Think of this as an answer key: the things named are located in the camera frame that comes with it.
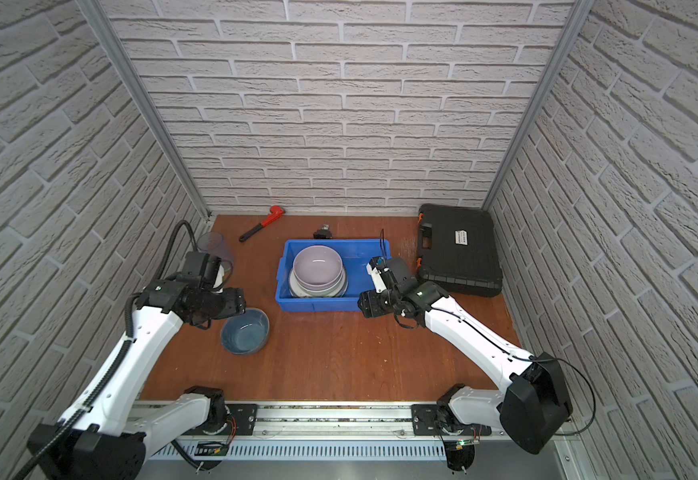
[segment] stacked bowls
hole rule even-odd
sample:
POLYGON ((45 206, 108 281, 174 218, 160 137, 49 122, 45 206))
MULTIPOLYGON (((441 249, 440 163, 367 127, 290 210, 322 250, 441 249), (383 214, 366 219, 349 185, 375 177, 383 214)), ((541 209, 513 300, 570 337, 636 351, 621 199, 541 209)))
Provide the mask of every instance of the stacked bowls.
POLYGON ((297 298, 330 298, 347 291, 344 262, 329 246, 304 248, 293 260, 288 277, 291 294, 297 298))

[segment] transparent plastic cup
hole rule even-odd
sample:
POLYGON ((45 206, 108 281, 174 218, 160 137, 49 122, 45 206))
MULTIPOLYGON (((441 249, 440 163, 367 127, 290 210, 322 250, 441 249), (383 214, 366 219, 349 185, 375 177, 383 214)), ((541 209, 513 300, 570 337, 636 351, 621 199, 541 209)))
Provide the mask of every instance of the transparent plastic cup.
POLYGON ((224 269, 224 282, 229 279, 234 268, 235 260, 226 244, 224 236, 218 232, 208 232, 197 239, 197 250, 216 255, 221 259, 221 267, 224 269))

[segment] white brick wallpaper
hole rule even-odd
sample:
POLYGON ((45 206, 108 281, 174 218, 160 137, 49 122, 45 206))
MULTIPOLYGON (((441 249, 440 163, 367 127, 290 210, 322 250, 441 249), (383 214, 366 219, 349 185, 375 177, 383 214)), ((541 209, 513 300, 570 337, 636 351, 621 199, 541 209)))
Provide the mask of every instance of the white brick wallpaper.
POLYGON ((594 380, 596 474, 698 478, 698 2, 595 3, 493 214, 524 345, 594 380))
POLYGON ((566 0, 104 0, 214 211, 481 206, 566 0))
POLYGON ((201 220, 75 2, 0 0, 0 478, 122 335, 182 218, 201 220))

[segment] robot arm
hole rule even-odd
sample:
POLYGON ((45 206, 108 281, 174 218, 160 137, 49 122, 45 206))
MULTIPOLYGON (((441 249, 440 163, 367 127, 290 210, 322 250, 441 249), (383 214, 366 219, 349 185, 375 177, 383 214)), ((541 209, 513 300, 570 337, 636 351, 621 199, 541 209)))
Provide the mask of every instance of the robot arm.
MULTIPOLYGON (((242 289, 219 291, 222 276, 218 257, 188 252, 182 271, 153 280, 128 300, 132 337, 122 336, 56 425, 38 425, 28 439, 29 451, 49 478, 134 478, 146 458, 190 428, 215 433, 225 427, 223 392, 197 386, 128 422, 146 377, 184 323, 208 329, 211 319, 245 312, 242 289)), ((33 465, 27 466, 26 473, 33 465)))
POLYGON ((552 356, 534 357, 498 336, 436 283, 420 283, 400 258, 375 257, 367 272, 375 290, 357 303, 365 317, 392 313, 415 320, 453 343, 498 387, 451 388, 438 402, 438 416, 451 431, 474 424, 500 428, 536 454, 570 417, 568 389, 552 356))

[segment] wooden tabletop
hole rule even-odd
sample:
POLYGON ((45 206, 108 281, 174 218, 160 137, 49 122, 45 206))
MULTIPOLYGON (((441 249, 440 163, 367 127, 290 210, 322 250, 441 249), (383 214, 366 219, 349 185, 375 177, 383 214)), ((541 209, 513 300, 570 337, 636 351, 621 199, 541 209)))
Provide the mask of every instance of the wooden tabletop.
MULTIPOLYGON (((413 268, 417 219, 385 216, 283 216, 246 243, 239 235, 264 216, 219 216, 235 258, 229 286, 245 289, 248 306, 271 323, 263 350, 235 356, 221 347, 224 321, 208 331, 183 326, 154 366, 142 399, 175 399, 193 385, 224 389, 232 400, 433 401, 453 384, 495 385, 450 342, 424 328, 405 330, 391 316, 359 312, 286 313, 275 302, 277 265, 285 241, 311 238, 329 224, 334 238, 378 238, 413 268)), ((502 296, 453 295, 475 318, 519 344, 502 296)))

